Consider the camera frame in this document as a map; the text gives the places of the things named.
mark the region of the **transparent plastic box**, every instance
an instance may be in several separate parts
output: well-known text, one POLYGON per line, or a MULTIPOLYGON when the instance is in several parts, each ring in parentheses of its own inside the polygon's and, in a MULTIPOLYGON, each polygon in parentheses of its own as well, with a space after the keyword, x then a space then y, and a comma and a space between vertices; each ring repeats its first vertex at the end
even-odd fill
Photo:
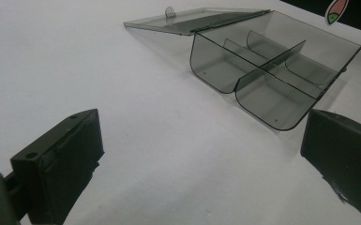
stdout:
POLYGON ((199 8, 125 22, 126 27, 194 36, 196 76, 268 126, 297 126, 346 70, 361 46, 271 10, 199 8))

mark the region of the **open lid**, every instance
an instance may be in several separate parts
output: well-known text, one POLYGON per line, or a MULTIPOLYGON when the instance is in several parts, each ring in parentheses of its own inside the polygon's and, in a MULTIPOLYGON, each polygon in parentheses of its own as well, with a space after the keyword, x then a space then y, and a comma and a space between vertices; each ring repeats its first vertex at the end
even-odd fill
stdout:
POLYGON ((126 27, 192 36, 195 32, 237 23, 270 12, 267 9, 235 9, 203 7, 174 12, 166 8, 165 15, 137 21, 124 22, 126 27))

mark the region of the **white surface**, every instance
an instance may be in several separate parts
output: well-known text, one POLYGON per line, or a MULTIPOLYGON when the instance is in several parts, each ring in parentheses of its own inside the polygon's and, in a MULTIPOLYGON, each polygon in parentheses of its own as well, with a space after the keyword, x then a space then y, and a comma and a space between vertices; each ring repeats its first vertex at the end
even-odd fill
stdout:
MULTIPOLYGON (((167 6, 271 8, 361 44, 361 31, 276 0, 0 0, 0 173, 68 115, 98 108, 106 154, 67 225, 361 225, 300 156, 306 119, 264 126, 192 74, 192 37, 123 25, 167 6)), ((361 123, 361 52, 315 108, 361 123)))

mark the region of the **colorful sticker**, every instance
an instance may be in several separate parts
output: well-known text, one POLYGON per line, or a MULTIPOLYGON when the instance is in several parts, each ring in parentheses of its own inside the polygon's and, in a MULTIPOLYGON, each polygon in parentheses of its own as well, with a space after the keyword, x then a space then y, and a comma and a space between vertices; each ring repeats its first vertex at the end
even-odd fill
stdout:
POLYGON ((326 22, 328 25, 336 22, 340 19, 343 12, 346 10, 349 0, 335 0, 329 6, 328 10, 325 13, 326 22))

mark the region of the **open box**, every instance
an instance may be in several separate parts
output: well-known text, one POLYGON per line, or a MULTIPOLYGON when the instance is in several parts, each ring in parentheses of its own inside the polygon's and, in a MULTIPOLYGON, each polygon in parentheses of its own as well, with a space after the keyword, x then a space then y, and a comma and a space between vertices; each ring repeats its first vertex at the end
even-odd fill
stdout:
POLYGON ((278 130, 297 126, 361 46, 272 10, 199 8, 125 22, 194 36, 190 65, 221 93, 278 130))

